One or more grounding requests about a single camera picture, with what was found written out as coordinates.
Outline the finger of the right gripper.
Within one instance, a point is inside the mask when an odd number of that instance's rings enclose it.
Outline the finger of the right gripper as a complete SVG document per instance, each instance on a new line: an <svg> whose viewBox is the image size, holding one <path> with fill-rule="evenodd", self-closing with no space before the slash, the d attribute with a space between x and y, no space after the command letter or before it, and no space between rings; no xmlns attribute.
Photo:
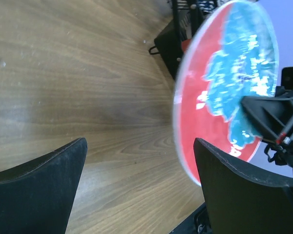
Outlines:
<svg viewBox="0 0 293 234"><path fill-rule="evenodd" d="M287 123L287 97L244 96L242 108L265 141L281 144Z"/></svg>

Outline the red teal floral plate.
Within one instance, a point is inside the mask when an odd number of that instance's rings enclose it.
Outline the red teal floral plate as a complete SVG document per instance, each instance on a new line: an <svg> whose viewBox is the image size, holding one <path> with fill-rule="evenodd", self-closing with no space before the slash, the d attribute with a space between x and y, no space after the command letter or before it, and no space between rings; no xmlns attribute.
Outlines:
<svg viewBox="0 0 293 234"><path fill-rule="evenodd" d="M195 184L201 183L196 138L241 160L252 159L261 135L243 113L241 100L274 96L278 71L275 31L258 2L226 2L192 37L177 73L173 132L179 160Z"/></svg>

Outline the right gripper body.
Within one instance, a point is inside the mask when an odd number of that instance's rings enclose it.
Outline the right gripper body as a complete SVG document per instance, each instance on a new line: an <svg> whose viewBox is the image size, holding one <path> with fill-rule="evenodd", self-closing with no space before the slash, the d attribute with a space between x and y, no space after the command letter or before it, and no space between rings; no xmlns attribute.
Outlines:
<svg viewBox="0 0 293 234"><path fill-rule="evenodd" d="M282 69L281 85L277 86L272 103L277 105L278 113L268 111L268 116L275 121L272 128L277 137L267 143L264 153L268 162L293 169L293 67Z"/></svg>

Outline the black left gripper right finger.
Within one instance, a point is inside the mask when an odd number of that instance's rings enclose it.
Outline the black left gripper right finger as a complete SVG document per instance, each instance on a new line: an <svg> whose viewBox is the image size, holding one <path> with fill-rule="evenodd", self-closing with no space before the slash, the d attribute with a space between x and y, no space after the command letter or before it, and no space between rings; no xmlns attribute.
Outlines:
<svg viewBox="0 0 293 234"><path fill-rule="evenodd" d="M214 234L293 234L293 178L196 138L194 154Z"/></svg>

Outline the orange mug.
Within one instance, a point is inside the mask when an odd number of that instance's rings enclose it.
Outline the orange mug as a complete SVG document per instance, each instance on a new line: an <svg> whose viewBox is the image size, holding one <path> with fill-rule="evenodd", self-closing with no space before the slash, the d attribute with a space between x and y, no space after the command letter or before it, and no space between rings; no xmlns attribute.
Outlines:
<svg viewBox="0 0 293 234"><path fill-rule="evenodd" d="M181 42L181 49L183 52L185 52L187 50L190 42L191 42L191 39L187 39L187 40L184 40Z"/></svg>

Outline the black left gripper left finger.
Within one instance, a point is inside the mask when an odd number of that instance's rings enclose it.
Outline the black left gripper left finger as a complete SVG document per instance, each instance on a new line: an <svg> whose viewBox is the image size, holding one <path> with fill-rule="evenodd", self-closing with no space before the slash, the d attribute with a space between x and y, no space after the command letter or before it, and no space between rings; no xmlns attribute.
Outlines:
<svg viewBox="0 0 293 234"><path fill-rule="evenodd" d="M78 138L0 172L0 234L66 232L87 154Z"/></svg>

